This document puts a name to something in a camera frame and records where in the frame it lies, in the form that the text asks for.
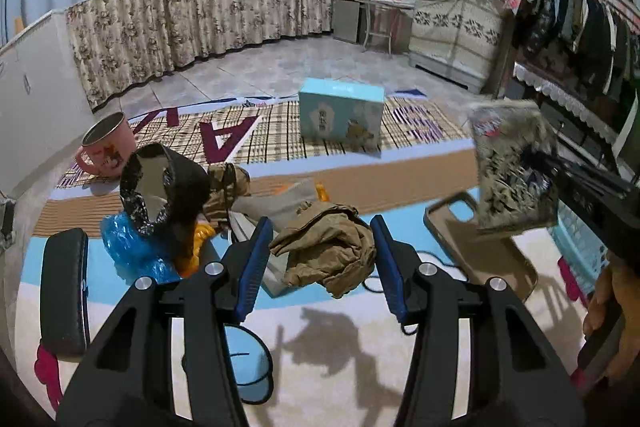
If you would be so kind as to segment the person's right hand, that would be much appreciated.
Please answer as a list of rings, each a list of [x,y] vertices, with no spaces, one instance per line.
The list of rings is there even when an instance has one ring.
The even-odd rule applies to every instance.
[[[620,308],[624,327],[615,355],[603,372],[611,384],[619,383],[639,355],[639,277],[623,259],[612,251],[606,253],[608,264],[602,269],[594,294],[589,301],[582,331],[589,338],[602,329],[615,307]]]

